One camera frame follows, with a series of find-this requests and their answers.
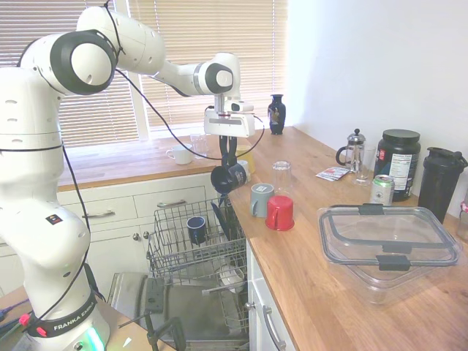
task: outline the white wall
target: white wall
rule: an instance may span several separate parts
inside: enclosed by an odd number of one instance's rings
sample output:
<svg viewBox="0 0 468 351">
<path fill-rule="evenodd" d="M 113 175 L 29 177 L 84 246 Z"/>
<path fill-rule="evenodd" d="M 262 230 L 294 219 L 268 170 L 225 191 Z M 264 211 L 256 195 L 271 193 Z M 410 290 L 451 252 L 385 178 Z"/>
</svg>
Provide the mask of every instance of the white wall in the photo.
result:
<svg viewBox="0 0 468 351">
<path fill-rule="evenodd" d="M 337 149 L 354 128 L 421 134 L 468 158 L 468 1 L 290 0 L 288 118 Z M 468 184 L 461 175 L 449 212 Z"/>
</svg>

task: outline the dishwasher rack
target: dishwasher rack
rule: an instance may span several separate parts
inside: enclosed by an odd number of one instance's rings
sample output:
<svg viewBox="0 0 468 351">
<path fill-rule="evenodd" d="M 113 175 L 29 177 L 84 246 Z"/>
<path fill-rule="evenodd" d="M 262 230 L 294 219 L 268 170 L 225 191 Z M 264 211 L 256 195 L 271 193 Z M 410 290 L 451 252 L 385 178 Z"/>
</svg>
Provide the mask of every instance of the dishwasher rack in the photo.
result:
<svg viewBox="0 0 468 351">
<path fill-rule="evenodd" d="M 186 225 L 193 216 L 205 219 L 201 244 L 192 243 Z M 233 334 L 249 335 L 246 238 L 227 196 L 156 210 L 148 239 L 146 258 L 154 278 L 163 278 L 165 285 L 203 286 L 202 295 L 217 294 L 225 325 Z"/>
</svg>

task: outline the red mug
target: red mug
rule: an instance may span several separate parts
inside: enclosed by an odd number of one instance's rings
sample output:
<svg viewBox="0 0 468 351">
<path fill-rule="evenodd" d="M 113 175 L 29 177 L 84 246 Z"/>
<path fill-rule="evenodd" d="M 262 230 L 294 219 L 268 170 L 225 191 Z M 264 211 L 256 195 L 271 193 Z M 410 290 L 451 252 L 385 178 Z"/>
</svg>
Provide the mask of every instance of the red mug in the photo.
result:
<svg viewBox="0 0 468 351">
<path fill-rule="evenodd" d="M 288 196 L 270 197 L 265 224 L 273 230 L 289 230 L 294 227 L 293 213 L 293 201 Z"/>
</svg>

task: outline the gray mug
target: gray mug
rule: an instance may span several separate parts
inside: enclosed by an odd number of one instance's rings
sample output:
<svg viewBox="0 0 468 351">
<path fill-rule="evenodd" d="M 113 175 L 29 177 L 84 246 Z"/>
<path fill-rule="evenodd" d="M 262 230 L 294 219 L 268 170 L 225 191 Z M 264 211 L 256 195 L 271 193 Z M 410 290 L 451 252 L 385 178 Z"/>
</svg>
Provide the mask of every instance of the gray mug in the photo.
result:
<svg viewBox="0 0 468 351">
<path fill-rule="evenodd" d="M 250 192 L 250 214 L 255 217 L 266 218 L 266 208 L 270 197 L 275 195 L 271 184 L 259 183 L 252 187 Z"/>
</svg>

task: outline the vase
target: vase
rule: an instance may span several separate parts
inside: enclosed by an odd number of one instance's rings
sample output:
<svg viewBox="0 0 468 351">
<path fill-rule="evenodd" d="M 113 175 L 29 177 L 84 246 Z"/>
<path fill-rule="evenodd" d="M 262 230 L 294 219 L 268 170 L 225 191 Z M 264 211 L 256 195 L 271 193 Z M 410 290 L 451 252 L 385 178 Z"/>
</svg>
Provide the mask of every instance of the vase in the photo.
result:
<svg viewBox="0 0 468 351">
<path fill-rule="evenodd" d="M 268 118 L 270 119 L 270 130 L 273 135 L 283 134 L 284 120 L 286 119 L 286 106 L 282 103 L 282 94 L 271 95 L 273 100 L 268 106 Z"/>
</svg>

